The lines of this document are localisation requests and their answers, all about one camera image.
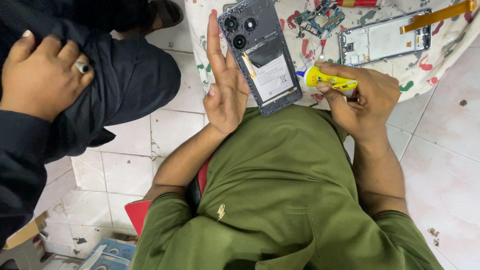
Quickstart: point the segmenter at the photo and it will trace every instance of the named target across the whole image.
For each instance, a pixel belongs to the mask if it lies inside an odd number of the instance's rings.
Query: sleeve
[[[372,219],[387,235],[396,250],[403,253],[407,266],[411,266],[412,269],[443,269],[408,215],[387,210],[374,215]]]
[[[190,219],[190,207],[180,195],[167,192],[158,196],[145,217],[131,270],[157,269],[173,235]]]
[[[47,181],[43,151],[50,123],[0,110],[0,247],[33,217]]]

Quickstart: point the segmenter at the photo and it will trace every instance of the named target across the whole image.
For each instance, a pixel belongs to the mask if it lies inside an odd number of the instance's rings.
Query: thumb
[[[10,49],[7,59],[13,62],[22,62],[26,60],[32,53],[34,44],[35,38],[32,32],[30,32],[30,30],[26,30],[22,35],[22,38],[15,42]]]
[[[341,115],[351,113],[351,109],[343,98],[342,93],[333,89],[331,84],[320,82],[316,87],[327,99],[332,114],[341,117]]]
[[[218,107],[221,100],[221,92],[216,84],[210,85],[208,94],[204,97],[204,107],[208,115],[217,114],[220,111]]]

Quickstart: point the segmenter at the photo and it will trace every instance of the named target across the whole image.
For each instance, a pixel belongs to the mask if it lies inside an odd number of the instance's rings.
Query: fingernail
[[[22,37],[28,37],[28,36],[31,35],[31,34],[32,34],[32,32],[30,32],[30,30],[26,30],[26,31],[24,32],[24,34],[22,35]]]
[[[211,95],[211,96],[214,96],[215,93],[213,92],[213,85],[210,85],[210,90],[208,90],[208,94]]]
[[[327,86],[322,86],[320,88],[318,88],[318,91],[322,92],[322,93],[325,93],[326,91],[328,91],[330,89],[330,87],[327,87]]]

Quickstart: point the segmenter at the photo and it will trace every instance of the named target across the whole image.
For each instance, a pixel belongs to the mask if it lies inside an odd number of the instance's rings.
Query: person
[[[78,156],[115,138],[105,126],[142,118],[178,93],[180,70],[173,57],[142,36],[183,20],[171,0],[4,0],[0,13],[0,63],[25,30],[39,43],[53,35],[84,53],[95,77],[52,122],[44,162]],[[123,40],[109,34],[117,30]],[[1,121],[15,115],[0,111]],[[0,130],[0,135],[9,130]]]
[[[171,0],[2,1],[0,247],[32,219],[47,181],[43,164],[113,140],[105,126],[175,97],[175,60],[142,35],[182,19]],[[113,39],[113,29],[127,39]]]
[[[408,216],[387,139],[398,81],[317,62],[325,74],[358,80],[358,99],[319,83],[331,113],[291,105],[264,117],[246,109],[249,89],[218,34],[211,14],[210,123],[159,167],[131,269],[441,269]],[[185,190],[211,154],[194,217]]]

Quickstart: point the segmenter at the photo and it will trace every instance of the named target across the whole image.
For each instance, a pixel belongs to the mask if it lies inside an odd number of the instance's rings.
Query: hand
[[[208,120],[220,133],[228,135],[240,124],[250,89],[230,50],[223,57],[216,15],[210,14],[207,31],[207,57],[216,84],[204,98]]]
[[[327,99],[334,121],[349,133],[356,143],[386,140],[386,122],[400,98],[398,80],[378,71],[327,62],[315,66],[327,75],[358,81],[357,99],[346,102],[329,83],[318,83],[317,89]]]
[[[94,70],[86,74],[73,65],[88,63],[75,42],[62,48],[60,41],[48,36],[34,50],[35,38],[30,31],[10,50],[3,66],[3,96],[0,110],[11,110],[52,122],[68,108],[92,82]]]

